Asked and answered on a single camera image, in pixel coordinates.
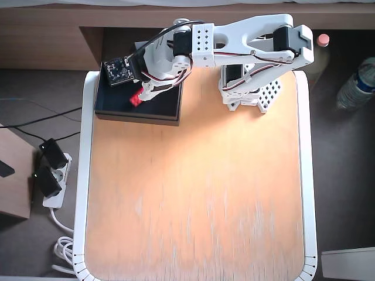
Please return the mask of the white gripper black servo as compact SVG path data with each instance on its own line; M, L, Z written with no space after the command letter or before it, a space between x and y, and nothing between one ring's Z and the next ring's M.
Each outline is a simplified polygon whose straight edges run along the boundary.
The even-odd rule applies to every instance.
M134 77L142 81L141 100L149 101L165 92L181 96L181 84L177 84L189 74L192 60L188 55L173 55L173 37L162 36L145 49L146 42L135 42L128 61ZM151 82L164 82L165 85L154 85Z

